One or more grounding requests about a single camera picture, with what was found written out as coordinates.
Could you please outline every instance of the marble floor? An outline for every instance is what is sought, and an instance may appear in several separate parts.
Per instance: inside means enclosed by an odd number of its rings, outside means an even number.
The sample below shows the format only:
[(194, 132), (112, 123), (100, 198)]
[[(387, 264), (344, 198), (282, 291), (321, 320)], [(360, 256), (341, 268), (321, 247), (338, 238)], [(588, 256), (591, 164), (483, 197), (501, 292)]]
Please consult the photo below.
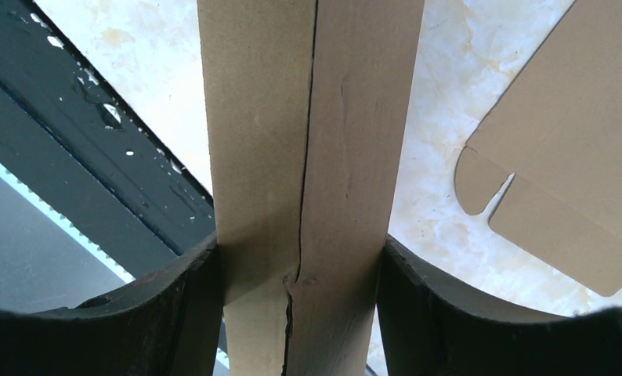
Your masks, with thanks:
[[(211, 190), (195, 0), (37, 3)], [(465, 140), (571, 3), (426, 0), (389, 227), (463, 281), (566, 316), (622, 305), (622, 290), (601, 297), (516, 247), (489, 229), (489, 208), (466, 215), (453, 179)], [(377, 324), (369, 364), (386, 374)]]

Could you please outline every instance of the dark curved support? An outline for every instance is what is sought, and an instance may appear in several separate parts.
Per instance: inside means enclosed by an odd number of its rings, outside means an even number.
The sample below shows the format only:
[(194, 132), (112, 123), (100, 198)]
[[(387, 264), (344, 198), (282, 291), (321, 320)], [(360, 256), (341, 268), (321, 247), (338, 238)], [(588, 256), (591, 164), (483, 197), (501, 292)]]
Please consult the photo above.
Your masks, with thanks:
[(214, 246), (76, 309), (0, 310), (0, 375), (212, 375), (223, 307)]
[(392, 376), (622, 375), (622, 309), (564, 319), (481, 292), (385, 246), (378, 314)]

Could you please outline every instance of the cardboard strip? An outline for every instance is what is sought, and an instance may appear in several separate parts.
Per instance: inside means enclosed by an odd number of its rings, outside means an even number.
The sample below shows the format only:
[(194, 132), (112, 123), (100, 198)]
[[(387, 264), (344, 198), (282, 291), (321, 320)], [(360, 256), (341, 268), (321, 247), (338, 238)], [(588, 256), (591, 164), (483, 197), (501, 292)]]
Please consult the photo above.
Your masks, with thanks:
[(467, 213), (497, 192), (495, 170), (514, 173), (491, 228), (598, 294), (618, 292), (622, 0), (576, 1), (465, 150), (474, 158), (462, 154), (455, 186)]
[(422, 8), (199, 0), (232, 375), (363, 375)]

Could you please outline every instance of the cardboard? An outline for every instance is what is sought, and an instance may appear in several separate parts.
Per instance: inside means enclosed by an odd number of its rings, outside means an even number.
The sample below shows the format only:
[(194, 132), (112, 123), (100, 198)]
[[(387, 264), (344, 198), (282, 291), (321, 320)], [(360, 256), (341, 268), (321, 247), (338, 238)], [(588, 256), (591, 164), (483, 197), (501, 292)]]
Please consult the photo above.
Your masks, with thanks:
[(232, 375), (363, 375), (422, 8), (198, 1)]
[(593, 291), (622, 287), (622, 0), (578, 0), (470, 137), (455, 187), (490, 226)]

